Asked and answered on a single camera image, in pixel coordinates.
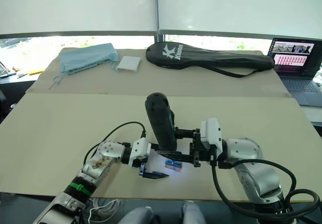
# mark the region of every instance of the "white roller shade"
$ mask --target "white roller shade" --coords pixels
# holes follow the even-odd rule
[[[322,39],[322,0],[159,0],[159,25]]]
[[[156,31],[154,0],[0,0],[0,35]]]

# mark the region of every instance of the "desk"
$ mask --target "desk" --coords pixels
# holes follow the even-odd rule
[[[0,191],[56,195],[82,167],[87,150],[117,125],[137,120],[155,142],[144,107],[146,96],[99,94],[26,94],[0,125]],[[223,138],[250,137],[267,160],[289,168],[298,188],[322,196],[322,140],[292,98],[273,97],[169,97],[177,126],[199,127],[202,120],[217,117]],[[134,141],[141,129],[128,126],[112,136]],[[188,140],[178,140],[178,150],[188,150]],[[94,197],[219,200],[210,167],[195,169],[184,163],[180,173],[164,167],[165,158],[151,155],[150,170],[170,176],[150,180],[138,169],[115,165]],[[231,200],[247,197],[234,170],[218,171],[222,189]],[[280,173],[287,193],[289,177]],[[292,200],[308,200],[305,195]]]
[[[27,92],[137,96],[162,92],[167,96],[292,97],[274,70],[237,79],[201,67],[189,67],[183,70],[161,68],[146,60],[145,50],[117,51],[120,59],[126,55],[141,57],[138,72],[116,72],[107,64],[101,64],[66,76],[59,85],[49,89],[53,85],[53,78],[60,74],[59,57],[57,57]],[[238,53],[262,54],[260,51],[238,51]],[[252,71],[235,68],[231,70],[244,74]]]

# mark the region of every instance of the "white cable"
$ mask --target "white cable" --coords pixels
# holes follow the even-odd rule
[[[110,202],[108,202],[107,204],[102,205],[102,206],[98,206],[98,201],[99,201],[98,198],[91,198],[90,201],[93,203],[94,208],[90,209],[90,216],[88,218],[89,224],[91,224],[91,222],[96,222],[96,223],[105,222],[105,221],[111,219],[115,215],[115,213],[118,211],[119,206],[121,204],[121,200],[119,200],[119,199],[111,200]],[[100,220],[100,221],[91,220],[92,210],[96,210],[96,209],[98,209],[98,211],[97,211],[98,215],[100,215],[102,217],[108,217],[108,218],[106,218],[105,220]]]

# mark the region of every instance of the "black handle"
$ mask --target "black handle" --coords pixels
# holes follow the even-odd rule
[[[145,109],[160,150],[177,149],[174,131],[175,115],[170,110],[167,97],[162,93],[152,93],[145,101]]]

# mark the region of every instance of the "laptop keyboard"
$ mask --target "laptop keyboard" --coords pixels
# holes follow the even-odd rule
[[[282,80],[285,87],[290,91],[296,92],[319,92],[319,89],[313,81],[304,80]]]

